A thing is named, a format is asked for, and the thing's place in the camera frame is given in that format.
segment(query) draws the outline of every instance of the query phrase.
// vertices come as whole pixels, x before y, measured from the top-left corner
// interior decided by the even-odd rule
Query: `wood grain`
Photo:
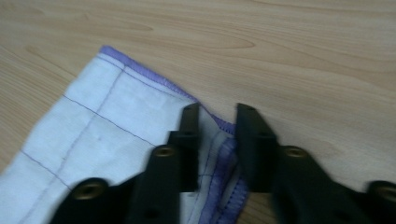
[[[0,0],[0,169],[104,44],[227,120],[257,107],[347,186],[396,181],[390,0]],[[238,223],[274,223],[267,198]]]

